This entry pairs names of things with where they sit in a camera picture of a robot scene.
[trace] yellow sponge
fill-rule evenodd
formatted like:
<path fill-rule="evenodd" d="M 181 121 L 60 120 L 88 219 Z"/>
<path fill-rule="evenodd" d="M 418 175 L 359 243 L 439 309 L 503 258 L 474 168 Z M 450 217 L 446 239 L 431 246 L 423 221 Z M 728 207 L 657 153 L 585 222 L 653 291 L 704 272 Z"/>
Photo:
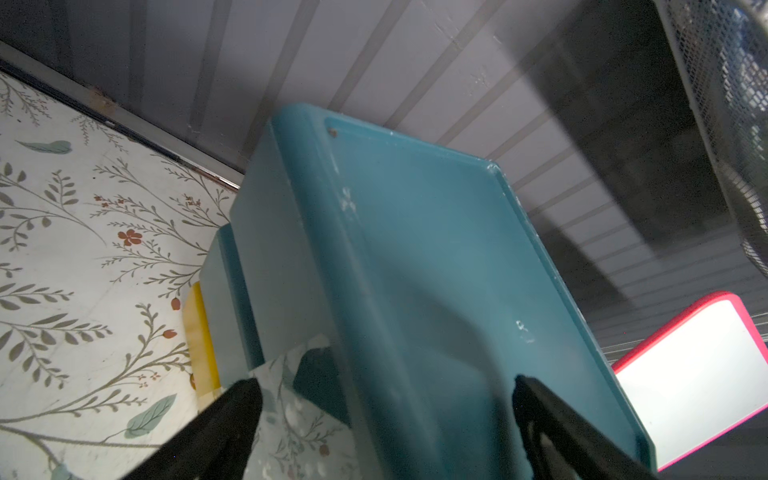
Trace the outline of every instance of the yellow sponge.
<path fill-rule="evenodd" d="M 221 382 L 219 369 L 216 367 L 214 345 L 210 341 L 200 282 L 192 286 L 184 302 L 181 318 L 184 321 L 184 331 L 187 333 L 187 346 L 197 392 L 197 408 L 203 410 L 221 394 Z"/>

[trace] white board with red frame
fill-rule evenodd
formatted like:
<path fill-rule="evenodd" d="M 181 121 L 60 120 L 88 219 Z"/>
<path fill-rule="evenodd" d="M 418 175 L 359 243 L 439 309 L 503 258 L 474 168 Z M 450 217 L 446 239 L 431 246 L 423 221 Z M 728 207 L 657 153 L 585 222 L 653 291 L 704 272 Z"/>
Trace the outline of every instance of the white board with red frame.
<path fill-rule="evenodd" d="M 732 293 L 698 300 L 613 368 L 659 470 L 768 407 L 768 349 Z"/>

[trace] floral wallpaper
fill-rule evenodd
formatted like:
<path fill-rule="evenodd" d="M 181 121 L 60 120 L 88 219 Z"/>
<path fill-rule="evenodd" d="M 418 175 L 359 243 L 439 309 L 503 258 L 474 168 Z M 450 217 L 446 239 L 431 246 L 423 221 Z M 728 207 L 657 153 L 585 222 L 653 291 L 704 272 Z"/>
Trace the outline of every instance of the floral wallpaper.
<path fill-rule="evenodd" d="M 234 192 L 0 73 L 0 478 L 120 478 L 197 414 L 180 307 Z M 247 478 L 357 478 L 347 427 L 253 374 Z"/>

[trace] white paint spot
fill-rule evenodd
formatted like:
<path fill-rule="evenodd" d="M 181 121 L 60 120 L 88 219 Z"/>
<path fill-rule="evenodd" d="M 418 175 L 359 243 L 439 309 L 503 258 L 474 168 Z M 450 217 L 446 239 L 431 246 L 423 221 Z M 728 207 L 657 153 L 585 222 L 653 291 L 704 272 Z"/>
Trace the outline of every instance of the white paint spot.
<path fill-rule="evenodd" d="M 448 29 L 447 29 L 446 27 L 443 27 L 443 26 L 442 26 L 442 25 L 440 25 L 438 22 L 435 22 L 435 29 L 436 29 L 437 31 L 439 31 L 440 33 L 442 33 L 442 35 L 443 35 L 444 37 L 446 37 L 446 38 L 447 38 L 449 41 L 453 42 L 453 37 L 452 37 L 452 36 L 451 36 L 451 34 L 448 32 Z"/>
<path fill-rule="evenodd" d="M 525 324 L 523 322 L 521 322 L 520 320 L 518 320 L 515 323 L 517 323 L 517 325 L 518 325 L 518 330 L 520 330 L 521 332 L 525 332 L 525 333 L 520 335 L 520 338 L 523 339 L 523 342 L 533 343 L 535 341 L 534 338 L 533 338 L 533 335 L 531 335 L 531 332 L 529 332 L 528 329 L 525 328 Z"/>
<path fill-rule="evenodd" d="M 288 420 L 288 425 L 294 428 L 299 425 L 299 413 L 290 404 L 286 406 L 286 420 Z"/>
<path fill-rule="evenodd" d="M 488 75 L 485 72 L 485 67 L 482 67 L 477 74 L 470 74 L 469 77 L 472 79 L 474 85 L 482 85 L 485 90 L 488 90 L 491 87 L 491 85 L 488 84 Z"/>
<path fill-rule="evenodd" d="M 353 214 L 356 214 L 357 206 L 355 205 L 355 202 L 352 201 L 352 192 L 349 191 L 349 187 L 342 188 L 341 193 L 343 196 L 341 199 L 341 210 L 346 212 L 347 209 L 350 209 Z"/>

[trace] wire mesh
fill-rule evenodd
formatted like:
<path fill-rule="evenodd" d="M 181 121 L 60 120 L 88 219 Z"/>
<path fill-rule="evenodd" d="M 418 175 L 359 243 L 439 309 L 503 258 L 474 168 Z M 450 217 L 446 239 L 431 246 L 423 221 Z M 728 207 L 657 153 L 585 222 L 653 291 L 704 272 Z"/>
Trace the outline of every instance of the wire mesh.
<path fill-rule="evenodd" d="M 657 8 L 744 253 L 768 276 L 766 0 L 657 0 Z"/>

